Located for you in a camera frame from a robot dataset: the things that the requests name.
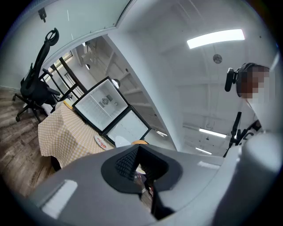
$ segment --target office chair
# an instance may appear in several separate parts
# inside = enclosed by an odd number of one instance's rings
[[[44,113],[46,116],[46,112],[44,111],[44,109],[41,107],[42,104],[46,103],[46,104],[50,104],[50,105],[54,105],[56,104],[55,99],[52,95],[57,95],[59,96],[60,93],[56,90],[50,89],[49,86],[41,81],[41,79],[46,75],[52,75],[51,73],[49,73],[49,71],[47,71],[46,69],[43,69],[44,73],[39,77],[39,73],[40,73],[40,69],[41,66],[43,64],[43,61],[45,60],[49,50],[50,50],[50,46],[55,45],[58,42],[59,39],[59,32],[56,28],[54,28],[54,30],[51,30],[46,36],[45,36],[45,41],[44,44],[42,46],[42,48],[39,51],[39,54],[36,58],[34,67],[32,67],[32,63],[31,63],[31,67],[30,70],[27,74],[26,79],[23,79],[21,81],[21,95],[15,94],[13,96],[13,101],[15,100],[15,98],[19,98],[20,100],[24,101],[27,105],[18,112],[17,116],[16,116],[16,121],[19,122],[20,118],[19,116],[25,112],[26,110],[28,110],[29,108],[32,109],[34,115],[36,116],[37,120],[39,122],[41,122],[41,120],[39,119],[36,110],[40,110],[42,113]]]

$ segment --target beige tablecloth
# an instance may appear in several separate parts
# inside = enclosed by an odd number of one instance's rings
[[[38,125],[41,155],[54,156],[61,168],[80,157],[105,151],[94,135],[98,133],[64,103],[57,104],[56,110]],[[114,148],[104,141],[108,150]]]

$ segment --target orange object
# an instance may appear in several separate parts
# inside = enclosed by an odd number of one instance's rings
[[[134,141],[132,144],[148,144],[147,142],[145,142],[144,140],[136,140]]]

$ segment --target glass door refrigerator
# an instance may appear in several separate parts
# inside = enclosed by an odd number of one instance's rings
[[[151,127],[129,105],[110,77],[80,97],[73,108],[101,136],[115,145],[116,136],[130,143],[143,139]]]

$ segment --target ceiling lamp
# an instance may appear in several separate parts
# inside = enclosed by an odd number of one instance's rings
[[[187,41],[190,49],[221,41],[244,40],[244,34],[241,29],[223,30],[210,34],[205,34]]]
[[[117,89],[120,87],[121,83],[118,79],[112,79],[113,84],[117,87]]]
[[[212,154],[211,152],[205,151],[205,150],[200,149],[200,148],[198,148],[198,147],[196,147],[196,150],[199,150],[199,151],[204,152],[204,153],[206,153],[206,154]]]
[[[158,131],[158,130],[156,130],[155,132],[157,132],[160,136],[168,136],[167,134],[162,133],[162,132],[160,132],[160,131]]]
[[[222,138],[226,138],[227,137],[226,134],[219,133],[219,132],[214,132],[214,131],[207,130],[207,129],[199,128],[199,131],[200,132],[204,132],[204,133],[208,133],[208,134],[211,134],[211,135],[214,135],[214,136],[219,136],[219,137],[222,137]]]

